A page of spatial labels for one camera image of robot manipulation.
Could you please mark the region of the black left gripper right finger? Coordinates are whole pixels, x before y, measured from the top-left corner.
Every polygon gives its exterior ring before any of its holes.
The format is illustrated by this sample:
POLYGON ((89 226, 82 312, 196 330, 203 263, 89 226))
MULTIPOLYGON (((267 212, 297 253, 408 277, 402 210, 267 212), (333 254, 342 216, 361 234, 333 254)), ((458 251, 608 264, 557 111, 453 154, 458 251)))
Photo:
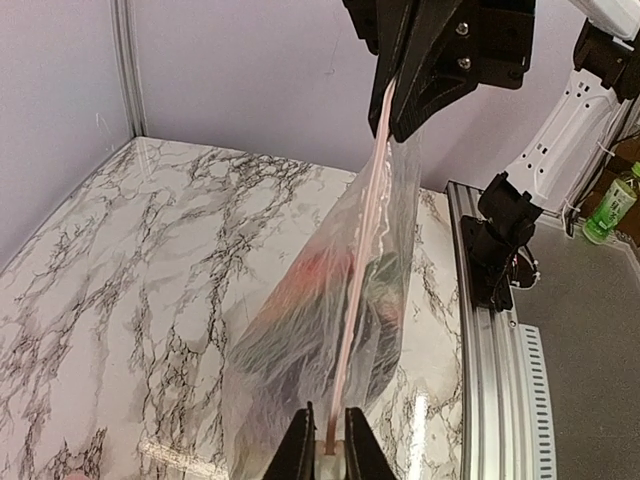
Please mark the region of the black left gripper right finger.
POLYGON ((393 471, 359 408, 345 410, 344 446, 346 479, 393 480, 393 471))

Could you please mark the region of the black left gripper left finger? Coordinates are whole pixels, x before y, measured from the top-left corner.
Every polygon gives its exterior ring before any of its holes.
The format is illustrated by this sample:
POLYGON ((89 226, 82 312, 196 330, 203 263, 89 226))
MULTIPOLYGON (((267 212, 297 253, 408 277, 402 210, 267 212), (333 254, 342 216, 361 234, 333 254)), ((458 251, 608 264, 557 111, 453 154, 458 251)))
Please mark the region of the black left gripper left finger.
POLYGON ((291 420, 267 468, 267 480, 313 480, 315 432, 313 404, 308 402, 291 420))

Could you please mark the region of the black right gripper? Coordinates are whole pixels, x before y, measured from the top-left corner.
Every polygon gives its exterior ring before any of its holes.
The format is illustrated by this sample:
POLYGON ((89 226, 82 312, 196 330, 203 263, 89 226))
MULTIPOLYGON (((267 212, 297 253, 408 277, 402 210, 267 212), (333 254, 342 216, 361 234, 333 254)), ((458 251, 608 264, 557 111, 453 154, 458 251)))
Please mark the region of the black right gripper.
POLYGON ((377 135, 396 79, 390 126, 409 139, 478 84, 518 89, 531 61, 533 1, 346 1, 357 37, 377 57, 368 121, 377 135))

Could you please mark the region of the clear zip top bag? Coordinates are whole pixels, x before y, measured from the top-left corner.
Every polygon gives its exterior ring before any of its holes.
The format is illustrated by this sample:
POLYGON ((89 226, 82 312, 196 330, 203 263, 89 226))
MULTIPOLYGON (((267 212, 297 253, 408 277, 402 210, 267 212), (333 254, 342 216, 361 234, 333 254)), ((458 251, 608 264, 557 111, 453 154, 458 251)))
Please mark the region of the clear zip top bag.
POLYGON ((295 414, 314 416, 314 453, 337 453, 345 412, 366 410, 402 350, 420 165, 390 128, 388 87, 371 159, 231 348, 223 432, 233 479, 263 476, 295 414))

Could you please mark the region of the dark purple toy eggplant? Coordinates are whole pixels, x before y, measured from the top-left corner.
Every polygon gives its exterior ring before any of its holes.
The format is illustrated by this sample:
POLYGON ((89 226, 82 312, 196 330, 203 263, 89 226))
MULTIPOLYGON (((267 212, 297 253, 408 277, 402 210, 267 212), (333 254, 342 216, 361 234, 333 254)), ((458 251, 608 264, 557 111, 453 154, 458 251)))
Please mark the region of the dark purple toy eggplant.
MULTIPOLYGON (((272 390, 282 403, 327 401, 334 387, 338 354, 347 311, 347 288, 295 306, 265 336, 274 350, 269 370, 272 390)), ((347 382, 349 404, 367 389, 364 405, 373 404, 392 380, 402 346, 406 305, 406 272, 397 253, 388 252, 368 263, 356 316, 356 333, 349 358, 356 363, 347 382)))

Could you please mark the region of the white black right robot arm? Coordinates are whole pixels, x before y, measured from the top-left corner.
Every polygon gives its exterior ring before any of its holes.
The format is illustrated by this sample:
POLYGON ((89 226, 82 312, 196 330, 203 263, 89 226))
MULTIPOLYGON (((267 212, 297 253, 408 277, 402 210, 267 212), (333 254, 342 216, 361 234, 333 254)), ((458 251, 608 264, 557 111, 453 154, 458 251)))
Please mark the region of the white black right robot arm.
MULTIPOLYGON (((605 122, 639 95, 639 5, 581 1, 585 22, 568 84, 539 131, 482 193, 479 218, 461 221, 471 300, 495 311, 512 307, 511 288, 530 287, 534 224, 557 211, 588 170, 605 122)), ((531 63, 531 1, 349 1, 357 36, 377 58, 368 120, 381 123, 383 95, 395 88, 389 126, 407 140, 432 115, 479 85, 521 87, 531 63)))

